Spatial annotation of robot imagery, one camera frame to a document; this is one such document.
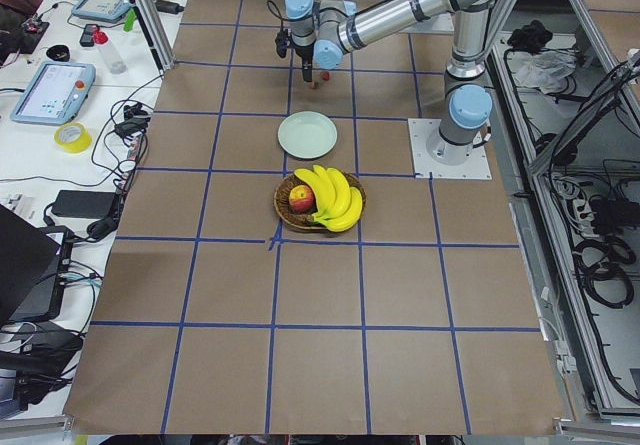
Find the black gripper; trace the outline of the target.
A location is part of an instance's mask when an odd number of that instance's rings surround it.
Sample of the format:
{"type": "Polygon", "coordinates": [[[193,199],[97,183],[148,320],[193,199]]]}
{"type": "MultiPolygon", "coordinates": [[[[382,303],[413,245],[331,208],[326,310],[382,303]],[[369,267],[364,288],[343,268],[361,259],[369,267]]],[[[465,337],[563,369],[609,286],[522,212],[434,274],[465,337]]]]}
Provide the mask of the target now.
{"type": "Polygon", "coordinates": [[[306,83],[313,85],[313,48],[302,47],[298,49],[298,56],[301,60],[301,71],[303,72],[303,79],[306,83]]]}

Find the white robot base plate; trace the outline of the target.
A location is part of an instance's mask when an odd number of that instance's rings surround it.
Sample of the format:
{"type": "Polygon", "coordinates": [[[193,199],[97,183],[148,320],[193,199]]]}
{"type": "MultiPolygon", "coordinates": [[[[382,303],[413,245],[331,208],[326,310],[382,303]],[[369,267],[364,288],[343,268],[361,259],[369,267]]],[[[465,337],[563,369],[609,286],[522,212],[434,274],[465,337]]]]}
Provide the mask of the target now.
{"type": "Polygon", "coordinates": [[[414,175],[419,179],[491,180],[492,174],[478,131],[471,144],[446,142],[439,133],[440,119],[410,118],[408,130],[414,175]]]}

